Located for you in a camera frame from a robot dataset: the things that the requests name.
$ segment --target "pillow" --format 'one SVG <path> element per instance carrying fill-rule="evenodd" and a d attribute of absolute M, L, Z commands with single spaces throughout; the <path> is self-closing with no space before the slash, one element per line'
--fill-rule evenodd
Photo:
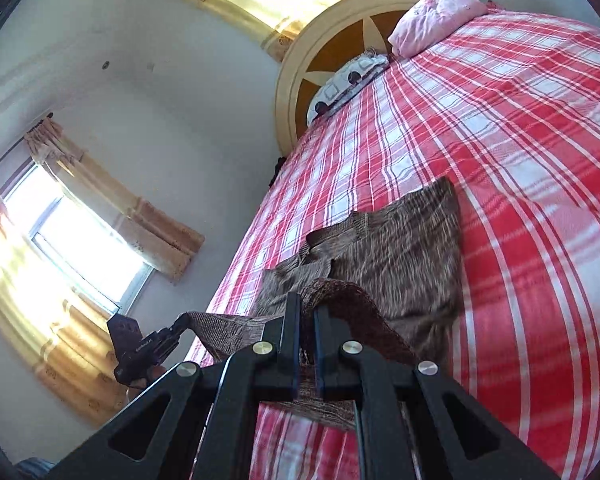
<path fill-rule="evenodd" d="M 389 36 L 394 56 L 411 59 L 488 12 L 479 0 L 420 0 Z"/>
<path fill-rule="evenodd" d="M 389 66 L 385 54 L 369 49 L 348 61 L 322 86 L 309 104 L 306 125 L 331 117 Z"/>

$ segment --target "pink pillow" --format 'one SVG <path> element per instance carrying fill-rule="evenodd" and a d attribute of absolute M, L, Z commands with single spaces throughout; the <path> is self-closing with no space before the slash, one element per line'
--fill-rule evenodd
<path fill-rule="evenodd" d="M 487 6 L 479 0 L 420 0 L 401 17 L 389 36 L 392 52 L 411 59 L 487 12 Z"/>

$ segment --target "window glass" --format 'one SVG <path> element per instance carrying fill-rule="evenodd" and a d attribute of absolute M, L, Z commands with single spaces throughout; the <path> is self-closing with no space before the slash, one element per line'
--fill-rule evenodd
<path fill-rule="evenodd" d="M 14 224 L 93 301 L 112 312 L 128 308 L 149 266 L 110 226 L 64 196 L 45 170 L 29 171 L 5 204 Z"/>

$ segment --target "red plaid bedsheet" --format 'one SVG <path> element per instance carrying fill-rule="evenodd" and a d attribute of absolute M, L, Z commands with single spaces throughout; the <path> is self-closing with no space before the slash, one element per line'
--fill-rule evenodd
<path fill-rule="evenodd" d="M 600 31 L 494 12 L 301 139 L 209 310 L 245 314 L 310 231 L 456 185 L 464 316 L 449 372 L 564 479 L 600 458 Z M 199 342 L 189 358 L 209 364 Z M 261 408 L 252 479 L 358 477 L 354 434 Z"/>

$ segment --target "brown knitted sweater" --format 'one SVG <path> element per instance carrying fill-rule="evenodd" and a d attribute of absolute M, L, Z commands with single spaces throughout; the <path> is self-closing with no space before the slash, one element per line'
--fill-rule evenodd
<path fill-rule="evenodd" d="M 311 232 L 298 254 L 263 273 L 253 317 L 191 313 L 192 328 L 216 360 L 260 340 L 284 313 L 286 294 L 302 296 L 299 399 L 278 404 L 312 420 L 353 428 L 350 402 L 322 402 L 314 391 L 312 310 L 326 304 L 352 336 L 388 359 L 444 365 L 448 330 L 462 309 L 458 200 L 441 178 L 375 212 L 352 212 Z"/>

